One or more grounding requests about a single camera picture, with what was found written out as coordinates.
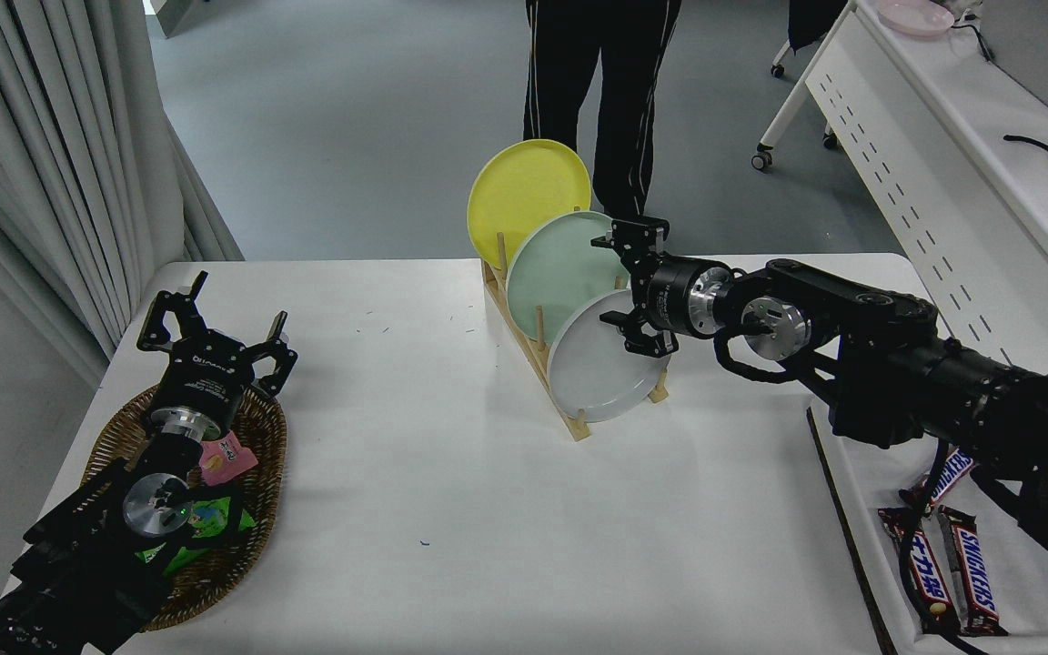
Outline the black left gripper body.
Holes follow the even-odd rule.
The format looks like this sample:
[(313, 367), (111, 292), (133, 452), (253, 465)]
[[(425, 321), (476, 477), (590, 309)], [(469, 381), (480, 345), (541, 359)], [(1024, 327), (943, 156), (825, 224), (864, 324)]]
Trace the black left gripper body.
[(230, 428), (249, 383), (253, 366), (244, 357), (241, 341), (225, 335), (176, 340), (169, 352), (169, 368), (153, 397), (149, 413), (185, 408), (208, 416), (218, 428)]

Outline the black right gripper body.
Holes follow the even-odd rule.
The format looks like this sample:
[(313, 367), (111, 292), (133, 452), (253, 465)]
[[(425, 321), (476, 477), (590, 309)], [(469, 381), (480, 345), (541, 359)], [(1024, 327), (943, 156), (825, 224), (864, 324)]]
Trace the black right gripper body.
[(699, 339), (690, 318), (690, 292), (699, 276), (700, 261), (690, 257), (645, 257), (633, 269), (635, 306), (658, 330)]

